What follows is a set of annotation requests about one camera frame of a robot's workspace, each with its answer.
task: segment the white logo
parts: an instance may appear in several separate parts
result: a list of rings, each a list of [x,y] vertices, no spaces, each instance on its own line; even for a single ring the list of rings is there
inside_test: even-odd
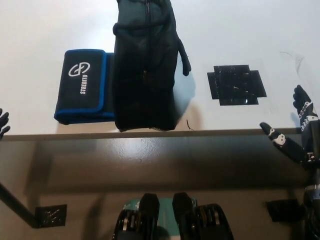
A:
[[[81,73],[84,74],[85,72],[87,72],[89,68],[90,68],[90,64],[88,62],[80,62],[79,65],[76,64],[70,69],[69,76],[70,77],[79,76]]]

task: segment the black tape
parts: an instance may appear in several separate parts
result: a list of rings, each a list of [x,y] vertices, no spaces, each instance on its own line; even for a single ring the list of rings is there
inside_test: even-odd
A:
[[[35,218],[40,228],[65,226],[67,205],[36,207]]]
[[[305,214],[297,199],[268,201],[266,208],[272,222],[296,222],[302,220]]]
[[[221,106],[257,105],[258,98],[267,96],[259,71],[248,65],[214,66],[207,76],[212,99]]]

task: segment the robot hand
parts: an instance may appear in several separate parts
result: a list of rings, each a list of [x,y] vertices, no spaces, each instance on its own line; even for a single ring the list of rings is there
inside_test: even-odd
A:
[[[265,122],[260,123],[260,127],[276,148],[294,162],[308,167],[320,159],[320,120],[314,104],[300,85],[294,89],[293,98],[300,119],[302,146]]]
[[[2,115],[2,112],[2,108],[0,108],[0,140],[3,138],[4,134],[10,130],[10,126],[6,126],[9,121],[9,113],[6,112]]]

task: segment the white surface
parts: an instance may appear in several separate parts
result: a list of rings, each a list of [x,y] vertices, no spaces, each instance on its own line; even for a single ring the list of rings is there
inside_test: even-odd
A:
[[[292,105],[297,84],[319,109],[320,1],[171,1],[192,66],[187,78],[177,66],[175,97],[184,114],[172,132],[125,133],[113,122],[64,126],[53,118],[65,51],[113,52],[117,1],[3,1],[0,106],[10,113],[12,127],[6,139],[250,134],[260,133],[262,121],[293,132],[299,126]],[[238,64],[259,70],[267,94],[259,105],[220,106],[211,99],[207,72]]]

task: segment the black object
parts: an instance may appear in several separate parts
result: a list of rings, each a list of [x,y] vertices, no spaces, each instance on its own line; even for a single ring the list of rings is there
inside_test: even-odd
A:
[[[160,203],[157,195],[146,193],[139,210],[122,210],[112,240],[152,240],[157,230]]]
[[[67,205],[37,207],[32,214],[11,192],[0,183],[0,200],[14,211],[31,228],[64,226]]]
[[[113,62],[103,50],[67,51],[54,118],[65,125],[113,121]]]
[[[115,124],[173,130],[177,114],[173,86],[178,52],[183,74],[191,65],[176,31],[170,0],[118,0],[112,83]]]
[[[303,198],[304,239],[320,240],[320,120],[310,97],[300,85],[294,89],[293,98],[300,119],[302,146],[265,122],[260,126],[277,149],[308,172]]]
[[[233,240],[224,211],[218,204],[193,208],[191,198],[185,193],[176,193],[172,207],[182,240]]]
[[[35,218],[40,228],[65,226],[67,205],[36,207]]]
[[[5,112],[2,115],[2,112],[3,110],[2,108],[0,108],[0,140],[4,137],[4,134],[10,130],[10,126],[6,126],[7,123],[9,122],[9,113]]]
[[[297,199],[268,201],[266,208],[272,222],[296,222],[302,220],[305,214]]]
[[[266,97],[259,71],[250,70],[248,65],[214,66],[208,72],[213,100],[221,106],[257,105],[258,98]]]

